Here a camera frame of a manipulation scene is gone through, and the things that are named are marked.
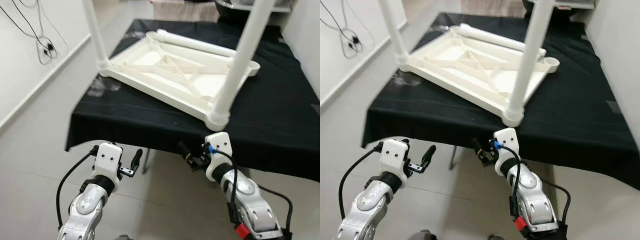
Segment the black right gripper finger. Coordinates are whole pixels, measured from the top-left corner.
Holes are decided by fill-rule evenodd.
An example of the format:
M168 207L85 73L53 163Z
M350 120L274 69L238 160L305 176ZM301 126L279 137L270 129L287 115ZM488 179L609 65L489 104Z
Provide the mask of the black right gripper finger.
M484 151L484 144L482 144L482 142L480 142L477 137L474 137L471 140L471 143L473 144L473 149L475 151L475 155L477 156L477 158L480 161L486 161L487 157Z
M185 162L189 166L193 166L195 164L194 156L192 156L192 153L191 153L190 149L185 145L185 143L183 141L179 141L178 142L178 148L180 150L180 155L183 157Z

